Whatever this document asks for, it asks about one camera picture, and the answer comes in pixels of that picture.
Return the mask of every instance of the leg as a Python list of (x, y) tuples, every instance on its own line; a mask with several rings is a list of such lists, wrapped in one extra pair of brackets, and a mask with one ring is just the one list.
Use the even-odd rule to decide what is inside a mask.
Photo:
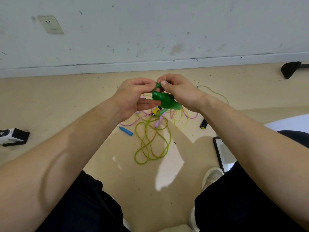
[(37, 231), (129, 231), (120, 205), (102, 191), (102, 182), (80, 173)]
[[(309, 147), (309, 134), (280, 131)], [(202, 230), (287, 230), (304, 231), (273, 203), (247, 175), (238, 162), (195, 199), (195, 220)]]

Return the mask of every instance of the green jump rope handle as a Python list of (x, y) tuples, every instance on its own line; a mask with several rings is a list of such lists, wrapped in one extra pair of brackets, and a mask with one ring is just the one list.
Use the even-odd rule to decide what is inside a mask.
[(155, 91), (157, 88), (160, 87), (161, 84), (157, 83), (156, 87), (153, 89), (151, 93), (152, 99), (161, 101), (160, 107), (162, 108), (180, 110), (182, 108), (182, 105), (175, 101), (174, 96), (172, 94)]

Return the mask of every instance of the jump rope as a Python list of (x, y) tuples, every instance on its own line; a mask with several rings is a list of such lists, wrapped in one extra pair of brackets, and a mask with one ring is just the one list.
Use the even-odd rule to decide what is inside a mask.
[[(139, 123), (135, 126), (135, 134), (136, 134), (136, 136), (141, 140), (141, 147), (140, 147), (140, 148), (135, 152), (135, 154), (134, 154), (134, 160), (135, 160), (135, 162), (136, 162), (137, 164), (145, 164), (145, 163), (147, 163), (149, 160), (158, 160), (158, 159), (161, 159), (161, 158), (163, 158), (164, 156), (166, 156), (166, 154), (168, 153), (169, 145), (171, 144), (171, 141), (172, 141), (172, 134), (171, 134), (171, 131), (170, 131), (169, 127), (168, 127), (168, 119), (167, 119), (166, 117), (164, 117), (164, 115), (165, 115), (166, 112), (168, 112), (168, 111), (170, 112), (170, 118), (172, 119), (173, 124), (174, 124), (177, 128), (179, 128), (179, 129), (184, 128), (184, 127), (187, 125), (189, 119), (195, 119), (195, 118), (197, 118), (197, 116), (198, 116), (198, 113), (196, 113), (196, 115), (195, 115), (194, 117), (189, 117), (188, 111), (186, 111), (186, 110), (183, 108), (182, 105), (180, 105), (179, 103), (177, 103), (177, 102), (174, 100), (174, 97), (173, 97), (173, 96), (171, 96), (169, 93), (167, 93), (167, 92), (165, 92), (165, 91), (164, 91), (164, 92), (156, 92), (155, 90), (156, 90), (158, 87), (160, 87), (160, 83), (158, 83), (158, 84), (156, 85), (156, 87), (153, 89), (152, 95), (144, 94), (142, 97), (152, 97), (154, 100), (160, 100), (160, 101), (161, 101), (161, 105), (162, 105), (163, 107), (165, 107), (165, 108), (166, 108), (166, 107), (169, 107), (170, 109), (165, 109), (166, 111), (165, 111), (164, 113), (162, 113), (162, 114), (161, 114), (161, 112), (160, 112), (160, 113), (153, 113), (153, 110), (152, 110), (152, 109), (150, 110), (150, 113), (147, 113), (147, 112), (145, 112), (145, 111), (141, 111), (141, 112), (144, 113), (144, 115), (142, 115), (142, 116), (139, 116), (139, 112), (137, 112), (136, 115), (137, 115), (139, 118), (138, 118), (137, 120), (135, 120), (132, 124), (128, 124), (128, 125), (127, 125), (127, 124), (122, 124), (122, 123), (120, 123), (120, 125), (122, 125), (122, 126), (132, 126), (132, 125), (134, 125), (137, 121), (143, 120), (143, 121), (139, 122)], [(220, 94), (220, 93), (217, 93), (217, 92), (213, 91), (211, 88), (209, 88), (208, 86), (205, 86), (205, 85), (199, 85), (199, 86), (197, 86), (197, 88), (199, 88), (199, 87), (206, 87), (206, 88), (209, 89), (211, 92), (213, 92), (213, 93), (215, 93), (215, 94), (218, 94), (218, 95), (222, 96), (223, 98), (225, 98), (227, 104), (229, 105), (229, 100), (228, 100), (224, 95), (222, 95), (222, 94)], [(178, 112), (181, 112), (181, 116), (180, 116), (179, 119), (176, 119), (176, 116), (177, 116), (177, 113), (178, 113)], [(176, 121), (180, 121), (181, 118), (183, 117), (183, 115), (187, 118), (186, 123), (185, 123), (185, 125), (184, 125), (183, 127), (178, 127), (178, 126), (176, 125)], [(165, 126), (164, 126), (163, 128), (159, 128), (162, 119), (164, 119), (164, 121), (165, 121)], [(143, 124), (143, 125), (144, 125), (144, 132), (145, 132), (145, 134), (144, 134), (143, 137), (139, 136), (138, 133), (137, 133), (137, 127), (138, 127), (140, 124)], [(155, 134), (154, 134), (154, 136), (153, 136), (153, 138), (152, 138), (151, 140), (149, 139), (149, 136), (147, 135), (148, 128), (151, 128), (151, 129), (155, 130)], [(164, 136), (162, 136), (162, 135), (159, 133), (159, 131), (164, 130), (164, 129), (166, 129), (166, 128), (167, 128), (168, 133), (169, 133), (169, 141), (167, 141), (167, 140), (164, 138)], [(160, 136), (160, 137), (164, 140), (164, 142), (166, 143), (166, 147), (163, 149), (163, 151), (161, 152), (160, 155), (155, 155), (155, 154), (154, 154), (154, 152), (153, 152), (153, 150), (152, 150), (152, 145), (151, 145), (152, 142), (153, 142), (153, 140), (155, 139), (155, 137), (156, 137), (157, 135)], [(139, 162), (139, 161), (137, 160), (137, 154), (138, 154), (140, 151), (141, 151), (141, 152), (143, 153), (143, 155), (146, 157), (146, 160), (145, 160), (144, 162)]]

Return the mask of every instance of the white wall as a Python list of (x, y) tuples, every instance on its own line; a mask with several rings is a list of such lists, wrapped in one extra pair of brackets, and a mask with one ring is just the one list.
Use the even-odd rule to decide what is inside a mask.
[[(0, 74), (270, 53), (306, 52), (296, 54), (305, 60), (308, 7), (309, 0), (0, 0)], [(54, 15), (64, 35), (48, 34), (37, 15)]]

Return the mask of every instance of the hand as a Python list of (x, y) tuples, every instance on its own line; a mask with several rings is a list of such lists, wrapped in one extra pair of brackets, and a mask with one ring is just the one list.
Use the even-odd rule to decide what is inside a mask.
[(141, 98), (142, 93), (150, 93), (155, 88), (156, 82), (146, 78), (125, 80), (110, 98), (121, 111), (122, 121), (129, 119), (134, 112), (148, 110), (159, 106), (161, 101)]
[(206, 93), (196, 88), (187, 78), (180, 74), (165, 74), (158, 78), (159, 82), (181, 105), (190, 111), (200, 111)]

